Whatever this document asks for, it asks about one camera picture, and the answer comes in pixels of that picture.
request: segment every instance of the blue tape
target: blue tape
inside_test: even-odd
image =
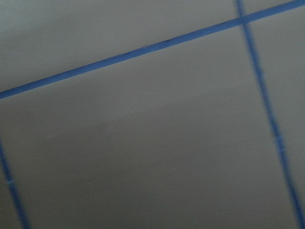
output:
[[[258,11],[258,12],[249,14],[245,17],[247,18],[248,21],[255,21],[255,20],[258,20],[258,19],[261,19],[264,17],[268,17],[271,15],[277,14],[277,13],[291,10],[291,9],[294,9],[296,7],[300,7],[303,5],[305,5],[304,0],[291,1],[291,2],[282,4],[279,6],[271,7],[266,10],[262,10],[262,11]],[[143,47],[143,48],[139,48],[139,49],[127,52],[125,54],[113,56],[113,57],[105,59],[105,60],[94,62],[94,63],[88,64],[88,65],[85,65],[85,66],[82,66],[79,68],[75,68],[75,69],[60,73],[60,74],[56,74],[56,75],[53,75],[53,76],[50,76],[50,77],[47,77],[44,79],[40,79],[40,80],[31,82],[31,83],[27,83],[27,84],[0,92],[0,99],[9,97],[9,96],[12,96],[15,94],[19,94],[19,93],[22,93],[22,92],[25,92],[28,90],[32,90],[32,89],[35,89],[35,88],[38,88],[41,86],[45,86],[45,85],[48,85],[48,84],[51,84],[51,83],[54,83],[54,82],[57,82],[60,80],[64,80],[64,79],[67,79],[67,78],[70,78],[70,77],[73,77],[73,76],[76,76],[79,74],[83,74],[83,73],[90,72],[90,71],[93,71],[93,70],[96,70],[99,68],[103,68],[103,67],[115,64],[115,63],[126,61],[128,59],[132,59],[137,56],[141,56],[141,55],[144,55],[144,54],[147,54],[150,52],[155,52],[157,50],[164,49],[164,48],[167,48],[167,47],[170,47],[173,45],[177,45],[177,44],[180,44],[183,42],[187,42],[187,41],[199,38],[199,37],[203,37],[203,36],[206,36],[211,33],[226,30],[226,29],[238,26],[240,24],[241,24],[241,22],[238,19],[229,20],[229,21],[226,21],[226,22],[223,22],[223,23],[220,23],[217,25],[213,25],[213,26],[201,29],[201,30],[193,31],[193,32],[190,32],[190,33],[178,36],[178,37],[174,37],[167,41],[162,41],[159,43],[149,45],[147,47]]]
[[[4,173],[4,177],[5,177],[5,180],[6,180],[6,184],[8,185],[10,195],[12,197],[15,209],[17,211],[17,215],[19,217],[21,226],[22,226],[23,229],[30,229],[31,227],[30,227],[29,219],[26,216],[24,207],[22,205],[20,196],[19,196],[18,191],[17,191],[17,187],[16,187],[15,182],[12,178],[8,162],[6,160],[6,157],[4,155],[4,152],[3,152],[3,149],[2,149],[2,146],[1,146],[1,142],[0,142],[0,161],[1,161],[1,165],[2,165],[2,171]]]
[[[263,71],[260,66],[260,60],[259,60],[256,48],[255,48],[255,44],[254,44],[254,41],[252,38],[250,28],[247,25],[249,20],[246,17],[244,17],[244,7],[243,7],[242,0],[236,0],[236,3],[237,3],[238,13],[239,13],[240,20],[242,23],[243,31],[244,31],[246,43],[247,43],[248,50],[249,50],[249,53],[251,56],[253,69],[256,74],[258,85],[259,85],[259,88],[261,91],[264,107],[266,109],[269,123],[270,123],[272,132],[275,137],[275,143],[276,143],[279,158],[281,161],[284,178],[285,178],[285,181],[286,181],[286,184],[288,187],[288,191],[289,191],[289,194],[290,194],[290,197],[291,197],[294,209],[295,209],[296,218],[298,220],[299,227],[301,229],[305,229],[303,210],[301,207],[301,203],[300,203],[295,185],[293,183],[292,175],[290,173],[289,163],[288,163],[288,159],[287,159],[286,152],[285,152],[284,140],[283,140],[281,131],[279,129],[279,125],[277,124],[277,121],[275,119],[275,115],[274,115],[274,112],[273,112],[273,109],[271,106],[271,101],[270,101],[270,98],[268,95],[268,90],[267,90],[266,83],[264,80],[264,74],[263,74]]]

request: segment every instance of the blue line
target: blue line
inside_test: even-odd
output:
[[[19,217],[21,226],[22,226],[23,229],[30,229],[31,228],[30,223],[29,223],[29,220],[28,220],[28,218],[25,214],[24,207],[21,203],[21,199],[20,199],[20,196],[18,194],[16,184],[15,184],[13,178],[12,178],[10,168],[9,168],[9,164],[8,164],[6,158],[5,158],[4,151],[3,151],[2,146],[1,146],[1,142],[0,142],[0,161],[1,161],[1,165],[2,165],[2,171],[4,173],[6,183],[8,185],[9,191],[10,191],[10,195],[13,199],[13,203],[14,203],[15,209],[17,211],[17,215]]]
[[[292,175],[290,173],[290,167],[289,167],[288,159],[287,159],[286,152],[285,152],[284,140],[283,140],[279,125],[277,124],[277,121],[275,119],[275,115],[274,115],[274,112],[273,112],[273,109],[271,106],[271,101],[270,101],[270,98],[268,95],[268,90],[267,90],[266,83],[264,80],[264,73],[260,66],[260,60],[259,60],[259,56],[257,54],[256,48],[255,48],[251,30],[247,25],[249,20],[244,16],[244,7],[242,4],[242,0],[236,0],[236,3],[237,3],[238,13],[239,13],[240,20],[242,23],[243,31],[244,31],[246,43],[248,46],[248,50],[250,52],[253,68],[254,68],[254,71],[256,74],[256,78],[257,78],[260,90],[261,90],[264,107],[266,109],[269,123],[270,123],[272,132],[275,137],[275,143],[276,143],[278,154],[280,157],[282,170],[284,173],[288,191],[289,191],[289,194],[290,194],[290,197],[293,202],[294,209],[295,209],[296,218],[298,220],[300,228],[305,229],[303,210],[301,207],[301,203],[300,203],[295,185],[293,183]]]
[[[271,7],[266,10],[261,10],[261,11],[249,14],[249,15],[245,16],[245,18],[247,18],[247,21],[255,21],[255,20],[258,20],[261,18],[265,18],[265,17],[271,16],[271,15],[277,14],[277,13],[291,10],[291,9],[294,9],[296,7],[300,7],[303,5],[305,5],[304,0],[291,1],[291,2],[282,4],[279,6]],[[38,88],[41,86],[45,86],[45,85],[48,85],[48,84],[51,84],[51,83],[54,83],[54,82],[57,82],[60,80],[64,80],[64,79],[67,79],[67,78],[70,78],[70,77],[73,77],[73,76],[76,76],[76,75],[79,75],[82,73],[86,73],[86,72],[90,72],[90,71],[93,71],[93,70],[96,70],[99,68],[103,68],[103,67],[115,64],[115,63],[126,61],[128,59],[132,59],[137,56],[141,56],[141,55],[144,55],[144,54],[147,54],[150,52],[155,52],[157,50],[164,49],[164,48],[167,48],[167,47],[170,47],[173,45],[177,45],[177,44],[180,44],[183,42],[187,42],[187,41],[199,38],[199,37],[203,37],[203,36],[206,36],[211,33],[223,31],[223,30],[238,26],[240,24],[241,24],[241,22],[238,19],[229,20],[229,21],[226,21],[226,22],[223,22],[223,23],[220,23],[217,25],[213,25],[213,26],[201,29],[201,30],[193,31],[193,32],[190,32],[190,33],[178,36],[178,37],[174,37],[167,41],[162,41],[162,42],[155,43],[155,44],[143,47],[143,48],[139,48],[139,49],[127,52],[125,54],[120,54],[120,55],[113,56],[113,57],[110,57],[110,58],[107,58],[107,59],[104,59],[104,60],[101,60],[98,62],[90,63],[88,65],[85,65],[85,66],[82,66],[79,68],[75,68],[75,69],[60,73],[60,74],[56,74],[56,75],[53,75],[53,76],[50,76],[50,77],[47,77],[44,79],[40,79],[40,80],[31,82],[31,83],[27,83],[27,84],[0,92],[0,99],[9,97],[9,96],[12,96],[15,94],[19,94],[19,93],[22,93],[22,92],[25,92],[28,90],[32,90],[32,89],[35,89],[35,88]]]

